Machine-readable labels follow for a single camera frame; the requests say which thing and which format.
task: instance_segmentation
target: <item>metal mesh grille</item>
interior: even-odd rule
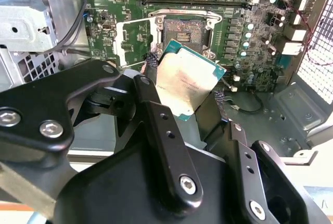
[[[312,36],[308,55],[305,56],[298,76],[328,104],[333,102],[333,0],[329,0]]]
[[[43,56],[27,55],[26,53],[16,53],[15,56],[21,59],[18,62],[20,72],[25,82],[30,82],[38,78],[43,78],[49,74],[54,74],[57,70],[57,62],[53,54]]]

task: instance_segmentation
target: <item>green circuit board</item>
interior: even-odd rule
[[[163,10],[173,13],[155,13]],[[87,11],[93,19],[86,22],[92,57],[112,59],[120,68],[140,70],[145,53],[161,54],[168,44],[164,41],[173,38],[225,67],[224,77],[230,83],[234,74],[239,75],[238,90],[255,86],[258,91],[272,91],[292,58],[276,51],[274,45],[284,26],[277,26],[276,17],[268,18],[282,15],[287,24],[290,11],[278,8],[271,0],[88,0]],[[162,26],[158,25],[159,19],[152,21],[156,15],[162,16]],[[214,17],[212,29],[208,24]],[[195,22],[198,29],[204,23],[202,33],[194,30]],[[156,25],[160,27],[158,33],[153,29]],[[269,45],[262,39],[269,40]]]

